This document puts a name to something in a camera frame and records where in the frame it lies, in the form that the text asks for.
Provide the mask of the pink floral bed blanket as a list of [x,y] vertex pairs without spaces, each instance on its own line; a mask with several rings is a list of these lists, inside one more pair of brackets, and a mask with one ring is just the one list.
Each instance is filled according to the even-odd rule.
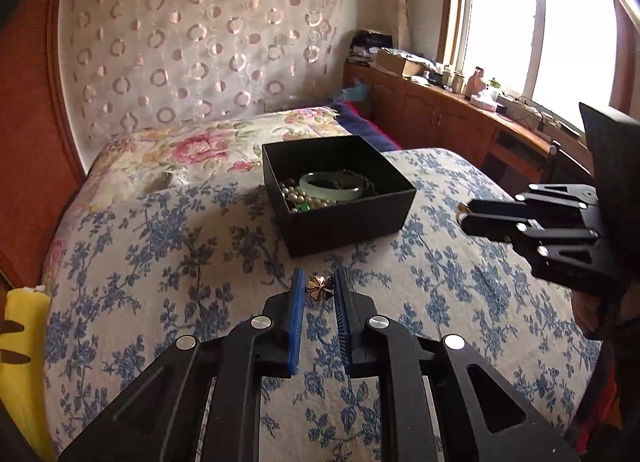
[[199,121],[143,129],[112,140],[94,160],[66,209],[42,267],[41,283],[54,284],[70,234],[81,218],[131,197],[189,183],[250,173],[262,167],[266,143],[346,136],[337,111],[326,106],[280,110],[242,119]]

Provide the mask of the teal tissue bag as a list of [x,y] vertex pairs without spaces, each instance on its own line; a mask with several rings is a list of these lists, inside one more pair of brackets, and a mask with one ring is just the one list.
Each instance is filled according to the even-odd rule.
[[352,87],[345,87],[341,90],[341,93],[337,96],[337,102],[343,103],[362,103],[369,99],[371,92],[370,84],[355,84]]

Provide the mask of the pink circle lace curtain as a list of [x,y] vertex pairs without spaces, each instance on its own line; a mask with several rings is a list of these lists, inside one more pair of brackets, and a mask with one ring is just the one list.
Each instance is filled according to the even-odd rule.
[[343,0],[61,0],[79,139],[248,117],[324,98]]

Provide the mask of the dark blue red blanket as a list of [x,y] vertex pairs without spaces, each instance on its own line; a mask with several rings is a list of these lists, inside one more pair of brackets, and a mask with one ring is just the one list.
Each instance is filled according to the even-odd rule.
[[400,151],[401,146],[386,133],[359,115],[356,108],[349,102],[333,102],[330,109],[336,113],[337,124],[342,126],[351,135],[360,136],[375,148],[376,151],[395,152]]

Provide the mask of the wooden sideboard cabinet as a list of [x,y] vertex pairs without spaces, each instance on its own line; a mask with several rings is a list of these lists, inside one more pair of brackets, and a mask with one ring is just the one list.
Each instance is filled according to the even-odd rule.
[[343,86],[356,82],[370,87],[360,115],[401,148],[443,148],[478,168],[499,161],[530,182],[542,179],[551,145],[510,119],[440,88],[346,63]]

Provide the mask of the green jade bangle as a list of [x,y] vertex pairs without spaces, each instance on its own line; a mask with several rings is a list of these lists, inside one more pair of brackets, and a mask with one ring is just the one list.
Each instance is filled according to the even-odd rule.
[[351,202],[364,194],[364,181],[344,171],[308,173],[299,179],[298,185],[305,194],[329,202]]

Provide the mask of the wooden headboard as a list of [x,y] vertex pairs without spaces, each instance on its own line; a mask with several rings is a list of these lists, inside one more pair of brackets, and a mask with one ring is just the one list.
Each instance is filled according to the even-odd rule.
[[35,286],[85,181],[58,66],[60,0],[20,0],[1,18],[1,275]]

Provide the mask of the cardboard box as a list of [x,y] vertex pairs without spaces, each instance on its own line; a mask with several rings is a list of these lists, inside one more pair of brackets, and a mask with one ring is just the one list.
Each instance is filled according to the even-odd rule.
[[397,49],[381,49],[375,57],[374,65],[401,77],[421,75],[426,64],[417,56]]

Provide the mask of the rose gold flower brooch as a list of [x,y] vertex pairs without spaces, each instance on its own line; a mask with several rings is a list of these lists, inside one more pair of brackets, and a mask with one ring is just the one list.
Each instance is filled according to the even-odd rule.
[[313,300],[326,301],[333,297],[334,278],[324,275],[312,275],[306,283],[306,294]]

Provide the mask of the pink figurine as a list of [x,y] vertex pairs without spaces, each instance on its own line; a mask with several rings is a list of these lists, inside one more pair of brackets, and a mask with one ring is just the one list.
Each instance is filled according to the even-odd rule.
[[487,84],[484,81],[484,68],[476,66],[474,73],[469,77],[469,80],[466,83],[464,89],[465,99],[471,100],[472,96],[477,96],[480,92],[485,90],[486,87]]

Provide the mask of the black jewelry box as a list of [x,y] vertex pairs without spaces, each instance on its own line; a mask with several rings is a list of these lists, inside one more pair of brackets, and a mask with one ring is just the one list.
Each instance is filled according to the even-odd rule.
[[394,234],[416,197],[413,184],[360,136],[267,143],[262,170],[293,258]]

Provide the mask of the blue floral white quilt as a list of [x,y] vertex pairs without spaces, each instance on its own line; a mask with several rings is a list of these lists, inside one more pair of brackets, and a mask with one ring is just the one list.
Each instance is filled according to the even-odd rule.
[[502,190],[449,151],[388,159],[416,188],[398,234],[306,258],[288,256],[260,171],[71,208],[44,277],[52,297],[44,400],[55,450],[179,336],[227,334],[285,291],[295,269],[343,269],[353,289],[411,333],[464,337],[565,430],[600,346],[582,336],[565,289],[534,279],[510,247],[460,230],[460,202],[502,199]]

